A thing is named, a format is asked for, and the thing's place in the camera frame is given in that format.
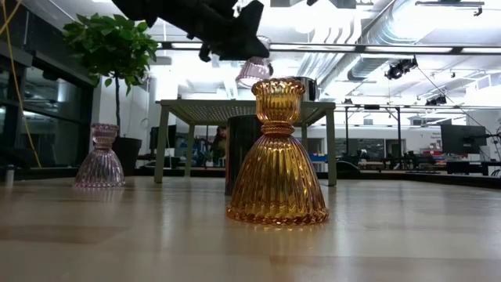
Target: person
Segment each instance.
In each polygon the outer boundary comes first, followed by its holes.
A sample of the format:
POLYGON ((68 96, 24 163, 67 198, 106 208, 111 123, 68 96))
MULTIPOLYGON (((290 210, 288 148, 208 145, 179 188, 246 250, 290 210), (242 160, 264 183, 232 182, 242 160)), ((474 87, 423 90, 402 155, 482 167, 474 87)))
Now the person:
POLYGON ((226 155, 226 127, 218 126, 214 142, 212 143, 212 160, 215 165, 219 164, 219 159, 226 155))

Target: green leaves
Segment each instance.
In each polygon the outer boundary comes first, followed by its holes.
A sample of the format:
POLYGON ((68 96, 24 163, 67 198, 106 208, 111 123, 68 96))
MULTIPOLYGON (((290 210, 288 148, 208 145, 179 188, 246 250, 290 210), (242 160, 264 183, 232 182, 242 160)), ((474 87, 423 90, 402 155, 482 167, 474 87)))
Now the green leaves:
POLYGON ((106 79, 106 81, 104 82, 104 85, 105 85, 106 87, 108 87, 108 86, 110 86, 110 85, 111 85, 111 83, 112 83, 112 82, 113 82, 113 79, 112 79, 112 78, 108 78, 108 79, 106 79))
POLYGON ((132 31, 128 30, 121 30, 119 35, 121 38, 125 40, 132 40, 134 38, 132 31))
POLYGON ((124 16, 121 15, 113 15, 113 18, 117 21, 118 25, 131 30, 134 28, 134 22, 132 20, 127 20, 124 16))
POLYGON ((106 29, 101 30, 101 34, 106 36, 106 35, 112 33, 114 30, 115 30, 114 28, 106 28, 106 29))
POLYGON ((138 29, 138 32, 144 32, 148 29, 148 24, 146 22, 141 22, 136 28, 138 29))
POLYGON ((64 26, 64 37, 75 58, 87 67, 95 85, 101 76, 107 77, 106 87, 114 78, 123 79, 127 94, 141 85, 150 65, 157 60, 158 44, 146 33, 145 22, 135 25, 121 15, 90 17, 77 15, 78 21, 64 26))

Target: yellow cable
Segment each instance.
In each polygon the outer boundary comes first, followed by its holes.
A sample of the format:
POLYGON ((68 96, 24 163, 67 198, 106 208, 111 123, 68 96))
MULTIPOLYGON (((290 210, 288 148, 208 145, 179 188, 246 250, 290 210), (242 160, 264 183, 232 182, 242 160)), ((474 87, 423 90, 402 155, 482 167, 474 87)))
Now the yellow cable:
POLYGON ((3 18, 5 19, 5 24, 4 24, 4 27, 2 27, 2 29, 0 30, 0 34, 2 34, 2 32, 4 31, 4 28, 7 30, 7 45, 9 46, 10 65, 13 69, 14 85, 16 85, 17 98, 19 99, 19 108, 21 109, 21 114, 23 116, 23 123, 24 123, 24 127, 26 128, 26 133, 28 135, 28 139, 30 140, 31 149, 33 150, 34 157, 37 160, 38 167, 41 168, 41 164, 40 164, 40 160, 38 159, 37 151, 34 149, 33 140, 31 139, 30 129, 28 128, 28 123, 26 122, 26 117, 24 117, 23 99, 21 98, 21 92, 19 90, 19 83, 17 82, 16 65, 14 63, 13 47, 12 47, 12 44, 10 42, 9 21, 13 18, 14 13, 16 13, 17 8, 19 7, 20 3, 21 3, 21 0, 19 0, 17 2, 16 8, 14 8, 10 17, 7 18, 7 8, 5 7, 5 0, 2 0, 3 18))
MULTIPOLYGON (((2 4, 5 7, 5 0, 2 0, 2 4)), ((0 29, 0 35, 2 35, 2 33, 5 31, 5 29, 9 25, 10 21, 13 19, 14 15, 16 14, 17 9, 19 8, 20 5, 21 5, 21 0, 19 0, 17 2, 16 7, 14 7, 13 12, 10 14, 9 18, 5 21, 5 23, 3 24, 2 28, 0 29)))

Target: plant pot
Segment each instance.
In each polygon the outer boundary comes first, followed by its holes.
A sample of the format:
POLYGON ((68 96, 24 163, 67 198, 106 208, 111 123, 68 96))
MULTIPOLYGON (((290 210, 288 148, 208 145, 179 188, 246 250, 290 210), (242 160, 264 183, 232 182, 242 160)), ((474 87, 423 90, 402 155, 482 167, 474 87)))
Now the plant pot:
POLYGON ((138 160, 142 140, 117 137, 113 143, 113 151, 117 154, 125 176, 133 176, 135 163, 138 160))

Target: table leg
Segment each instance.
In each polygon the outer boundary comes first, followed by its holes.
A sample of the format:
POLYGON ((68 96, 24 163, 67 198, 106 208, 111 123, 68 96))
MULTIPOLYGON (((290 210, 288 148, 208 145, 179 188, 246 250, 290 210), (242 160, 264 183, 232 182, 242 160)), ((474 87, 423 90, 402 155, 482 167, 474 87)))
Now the table leg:
POLYGON ((301 144, 306 150, 306 153, 308 152, 308 125, 307 124, 302 124, 301 125, 301 144))
POLYGON ((162 107, 157 140, 157 161, 155 161, 155 183, 162 183, 164 177, 165 144, 167 143, 167 129, 169 126, 169 108, 162 107))
POLYGON ((337 185, 336 169, 336 129, 334 128, 334 110, 326 109, 326 130, 327 130, 327 175, 329 176, 329 186, 337 185))
POLYGON ((189 125, 188 147, 186 148, 185 177, 190 177, 191 160, 193 159, 193 142, 195 140, 195 125, 189 125))

